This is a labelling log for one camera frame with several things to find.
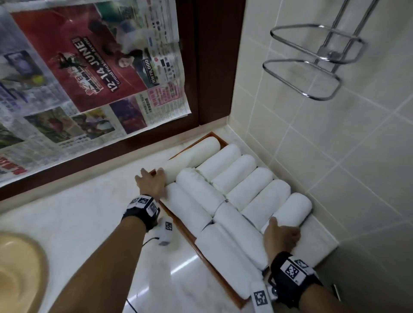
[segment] tiled wall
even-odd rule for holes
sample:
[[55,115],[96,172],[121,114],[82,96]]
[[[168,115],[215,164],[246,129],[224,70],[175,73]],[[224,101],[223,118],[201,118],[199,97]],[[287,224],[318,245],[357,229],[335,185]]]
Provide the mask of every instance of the tiled wall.
[[[341,242],[320,267],[360,312],[413,310],[413,1],[380,0],[361,36],[369,48],[342,66],[344,87],[304,98],[262,70],[297,52],[274,25],[331,25],[340,0],[249,0],[232,111],[233,130],[296,191]],[[339,28],[354,31],[370,0],[351,0]],[[325,33],[286,31],[315,50]],[[274,67],[318,95],[329,81],[301,66]]]

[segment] wooden tray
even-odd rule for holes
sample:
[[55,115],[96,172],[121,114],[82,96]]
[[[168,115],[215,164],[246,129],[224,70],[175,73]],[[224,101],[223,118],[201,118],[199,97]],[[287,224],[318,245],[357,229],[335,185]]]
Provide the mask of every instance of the wooden tray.
[[[204,140],[207,137],[215,137],[216,139],[218,139],[219,143],[221,144],[221,149],[224,148],[226,145],[228,145],[228,143],[226,143],[224,140],[222,140],[219,136],[217,136],[213,132],[210,132],[210,133],[206,134],[204,137],[202,137],[201,139],[199,139],[198,141],[194,142],[192,145],[186,147],[181,152],[185,151],[186,149],[189,149],[190,147],[195,146],[197,143],[199,143],[200,141]],[[155,175],[156,171],[152,170],[150,173],[151,173],[151,175]],[[204,257],[202,252],[195,245],[195,240],[196,240],[195,236],[191,234],[191,232],[186,228],[186,226],[182,223],[182,221],[178,217],[176,217],[176,215],[173,214],[162,202],[160,202],[159,205],[166,212],[166,214],[168,214],[173,219],[173,222],[175,223],[176,228],[179,229],[180,233],[185,237],[185,239],[189,242],[189,244],[192,246],[192,248],[194,248],[194,250],[198,254],[199,258],[202,260],[202,262],[204,262],[206,267],[209,268],[212,275],[218,280],[218,282],[221,284],[221,286],[225,289],[226,293],[232,299],[232,301],[235,303],[235,305],[238,308],[241,309],[248,302],[248,299],[244,300],[243,298],[241,298],[235,292],[235,290],[227,283],[227,281],[221,276],[221,274],[218,273],[218,271],[215,269],[215,267]]]

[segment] wrist strap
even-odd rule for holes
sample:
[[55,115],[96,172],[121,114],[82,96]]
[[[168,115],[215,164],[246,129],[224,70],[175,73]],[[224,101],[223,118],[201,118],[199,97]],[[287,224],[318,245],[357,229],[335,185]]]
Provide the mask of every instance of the wrist strap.
[[322,286],[315,270],[289,252],[277,254],[271,263],[268,282],[276,289],[278,302],[296,307],[304,291],[312,284]]
[[157,225],[160,213],[159,204],[148,194],[142,194],[133,199],[126,207],[122,219],[128,216],[139,218],[146,226],[146,231],[150,231]]

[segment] yellow sink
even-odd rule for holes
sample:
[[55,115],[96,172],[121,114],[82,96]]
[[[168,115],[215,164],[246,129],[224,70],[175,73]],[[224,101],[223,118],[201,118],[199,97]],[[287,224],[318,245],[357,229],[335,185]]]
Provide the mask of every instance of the yellow sink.
[[33,240],[0,232],[0,313],[35,313],[47,282],[43,250]]

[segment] black cable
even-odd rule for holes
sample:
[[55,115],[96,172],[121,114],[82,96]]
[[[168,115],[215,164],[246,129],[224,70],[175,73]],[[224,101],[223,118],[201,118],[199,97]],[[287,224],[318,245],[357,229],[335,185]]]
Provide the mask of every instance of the black cable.
[[[149,241],[151,241],[152,239],[159,239],[159,237],[152,237],[151,239],[148,239],[148,241],[146,241],[143,245],[142,245],[142,247],[144,246],[144,245],[146,245]],[[136,311],[135,310],[135,308],[133,307],[133,305],[129,302],[129,300],[126,298],[126,302],[131,306],[131,308],[132,308],[132,310],[134,310],[135,311],[135,313],[138,313],[138,311]]]
[[146,241],[142,246],[146,245],[149,241],[151,241],[152,239],[159,239],[159,237],[153,237],[151,239],[148,239],[148,241]]

